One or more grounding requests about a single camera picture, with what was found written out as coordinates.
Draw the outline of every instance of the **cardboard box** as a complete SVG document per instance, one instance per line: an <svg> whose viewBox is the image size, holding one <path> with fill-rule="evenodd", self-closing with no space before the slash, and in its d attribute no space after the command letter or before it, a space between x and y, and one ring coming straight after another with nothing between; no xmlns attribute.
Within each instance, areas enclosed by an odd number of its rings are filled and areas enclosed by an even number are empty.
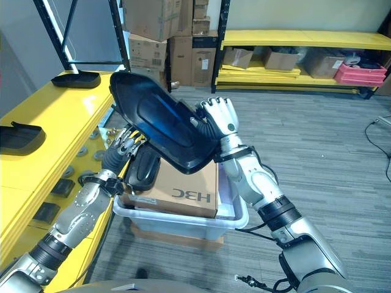
<svg viewBox="0 0 391 293"><path fill-rule="evenodd" d="M344 59L338 51L312 48L304 59L304 69L313 78L333 78Z"/></svg>
<svg viewBox="0 0 391 293"><path fill-rule="evenodd" d="M263 56L266 69L292 70L299 59L299 54L273 52L267 47Z"/></svg>
<svg viewBox="0 0 391 293"><path fill-rule="evenodd" d="M182 0L181 12L179 14L178 30L174 36L187 37L191 35L193 21L193 1Z"/></svg>
<svg viewBox="0 0 391 293"><path fill-rule="evenodd" d="M205 18L208 5L194 5L194 18Z"/></svg>
<svg viewBox="0 0 391 293"><path fill-rule="evenodd" d="M250 64L253 53L254 51L246 49L227 47L222 63L246 69Z"/></svg>
<svg viewBox="0 0 391 293"><path fill-rule="evenodd" d="M170 39L171 80L191 85L192 37Z"/></svg>
<svg viewBox="0 0 391 293"><path fill-rule="evenodd" d="M191 85L194 87L211 86L216 47L216 31L211 31L210 36L193 37Z"/></svg>
<svg viewBox="0 0 391 293"><path fill-rule="evenodd" d="M139 195L122 195L121 200L138 208L214 218L217 213L217 173L214 162L201 171L185 175L161 159L152 189Z"/></svg>
<svg viewBox="0 0 391 293"><path fill-rule="evenodd" d="M194 18L192 34L193 35L208 35L210 27L210 17Z"/></svg>
<svg viewBox="0 0 391 293"><path fill-rule="evenodd" d="M123 0L127 31L164 41L177 33L181 0Z"/></svg>
<svg viewBox="0 0 391 293"><path fill-rule="evenodd" d="M164 71L167 41L158 42L130 34L129 49L131 67Z"/></svg>
<svg viewBox="0 0 391 293"><path fill-rule="evenodd" d="M224 245L224 236L219 239L207 240L195 237L186 237L174 234L165 234L159 232L142 231L134 223L130 224L130 230L136 237L149 239L153 241L160 241L175 245L194 247L202 250L216 251Z"/></svg>

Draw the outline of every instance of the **black shelf post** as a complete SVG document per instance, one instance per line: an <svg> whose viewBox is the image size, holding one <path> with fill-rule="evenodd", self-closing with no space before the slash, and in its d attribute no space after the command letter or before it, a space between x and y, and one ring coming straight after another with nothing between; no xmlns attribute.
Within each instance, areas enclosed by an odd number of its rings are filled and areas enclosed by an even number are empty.
<svg viewBox="0 0 391 293"><path fill-rule="evenodd" d="M230 11L230 0L222 0L219 16L219 27L217 29L217 48L216 56L214 57L214 66L212 74L211 92L216 92L216 78L219 75L220 64L224 56L224 49L221 50L221 43L225 36L227 28L228 13Z"/></svg>

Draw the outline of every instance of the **white wall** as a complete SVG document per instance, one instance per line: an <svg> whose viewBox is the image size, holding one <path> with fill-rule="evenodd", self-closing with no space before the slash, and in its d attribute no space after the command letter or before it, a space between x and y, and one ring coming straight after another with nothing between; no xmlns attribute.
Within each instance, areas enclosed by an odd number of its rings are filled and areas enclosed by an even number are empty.
<svg viewBox="0 0 391 293"><path fill-rule="evenodd" d="M231 0L227 29L376 32L390 9L390 0Z"/></svg>
<svg viewBox="0 0 391 293"><path fill-rule="evenodd" d="M65 25L71 0L48 2L57 22L61 20ZM1 117L59 74L63 67L32 0L0 0L0 3ZM77 59L120 60L107 0L78 1L69 37ZM75 57L72 45L68 43L68 47ZM78 68L114 70L117 66L78 65Z"/></svg>

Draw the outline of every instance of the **black connector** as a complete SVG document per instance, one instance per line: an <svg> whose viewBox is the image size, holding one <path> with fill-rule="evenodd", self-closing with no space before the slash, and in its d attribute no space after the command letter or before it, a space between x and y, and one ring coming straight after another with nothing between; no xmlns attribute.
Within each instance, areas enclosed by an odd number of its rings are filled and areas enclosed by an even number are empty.
<svg viewBox="0 0 391 293"><path fill-rule="evenodd" d="M285 196L276 198L272 203L263 206L258 210L258 214L271 231L289 225L301 218L300 212Z"/></svg>

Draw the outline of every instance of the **black tray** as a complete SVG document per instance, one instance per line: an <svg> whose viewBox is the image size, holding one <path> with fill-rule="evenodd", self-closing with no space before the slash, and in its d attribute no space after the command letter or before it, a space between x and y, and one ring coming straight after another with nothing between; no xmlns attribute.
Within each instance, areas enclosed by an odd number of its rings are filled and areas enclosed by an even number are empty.
<svg viewBox="0 0 391 293"><path fill-rule="evenodd" d="M39 126L11 122L13 127L0 126L0 154L25 156L39 148L46 134Z"/></svg>
<svg viewBox="0 0 391 293"><path fill-rule="evenodd" d="M147 138L151 147L177 170L194 173L212 160L217 140L201 135L190 123L197 117L154 80L135 73L115 72L110 90L119 114Z"/></svg>
<svg viewBox="0 0 391 293"><path fill-rule="evenodd" d="M58 75L51 80L56 87L71 87L76 89L92 89L100 85L100 75L97 72L81 71Z"/></svg>

